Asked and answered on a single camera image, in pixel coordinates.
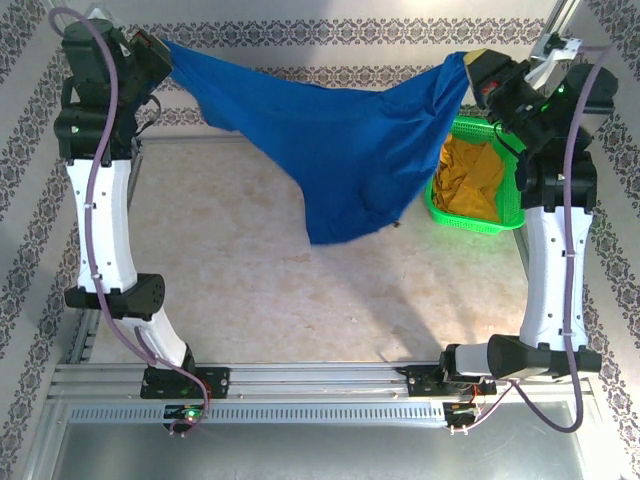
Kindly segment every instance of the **green plastic basket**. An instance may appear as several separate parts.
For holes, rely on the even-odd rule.
[[[430,180],[425,190],[425,201],[427,208],[431,212],[433,221],[440,225],[464,228],[465,230],[487,233],[489,235],[495,235],[504,230],[513,230],[514,228],[519,228],[524,225],[524,210],[520,208],[520,192],[516,187],[515,179],[518,160],[500,144],[496,138],[493,125],[489,125],[485,120],[459,115],[453,122],[451,133],[454,137],[473,144],[490,142],[504,162],[504,179],[496,194],[496,206],[498,207],[498,215],[502,219],[502,222],[490,222],[443,212],[433,204],[433,180]],[[515,135],[502,133],[500,127],[498,127],[498,133],[500,134],[500,138],[516,151],[524,148],[522,142],[520,142]]]

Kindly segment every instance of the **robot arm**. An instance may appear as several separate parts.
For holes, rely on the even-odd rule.
[[[93,238],[100,284],[113,318],[130,330],[138,328],[151,351],[179,367],[193,364],[190,352],[173,330],[163,308],[164,280],[138,273],[129,246],[127,186],[131,160],[139,140],[135,113],[153,89],[171,72],[169,52],[144,31],[128,42],[106,20],[91,20],[117,65],[119,98],[107,154],[101,159],[93,203]],[[62,111],[55,122],[60,154],[67,162],[78,211],[81,266],[77,286],[65,292],[68,306],[99,309],[85,242],[85,198],[98,140],[104,129],[109,77],[95,39],[82,24],[67,27],[62,41],[73,77],[65,81]],[[71,103],[75,90],[79,101]],[[166,369],[163,364],[158,368]]]
[[[494,335],[480,345],[450,345],[444,363],[446,376],[496,379],[569,374],[563,330],[567,252],[574,250],[575,271],[571,292],[572,349],[578,372],[594,375],[601,357],[587,349],[582,318],[584,253],[596,204],[596,170],[585,150],[591,142],[583,128],[578,131],[572,162],[571,225],[573,249],[566,244],[563,206],[563,157],[573,112],[591,65],[573,67],[549,98],[535,87],[548,78],[554,60],[572,58],[580,45],[574,39],[551,35],[541,43],[546,59],[532,69],[528,61],[517,64],[491,50],[465,57],[469,80],[478,105],[489,111],[492,123],[500,122],[524,143],[518,153],[516,183],[522,193],[529,242],[529,293],[519,337]],[[599,72],[585,113],[608,114],[617,79],[607,70]]]

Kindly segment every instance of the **blue fabric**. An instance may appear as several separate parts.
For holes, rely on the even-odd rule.
[[[167,42],[209,125],[238,130],[300,185],[313,244],[393,223],[439,162],[468,87],[463,54],[383,92],[288,82]]]

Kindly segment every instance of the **floor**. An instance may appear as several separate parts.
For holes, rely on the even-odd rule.
[[[150,144],[130,214],[140,272],[199,362],[437,359],[518,332],[527,284],[510,233],[432,222],[311,247],[298,186],[251,144]],[[91,361],[135,362],[101,322]]]

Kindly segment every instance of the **yellow fabric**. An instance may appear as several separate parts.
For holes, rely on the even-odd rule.
[[[451,134],[433,179],[433,203],[443,212],[500,223],[496,193],[504,163],[491,144],[472,145]]]

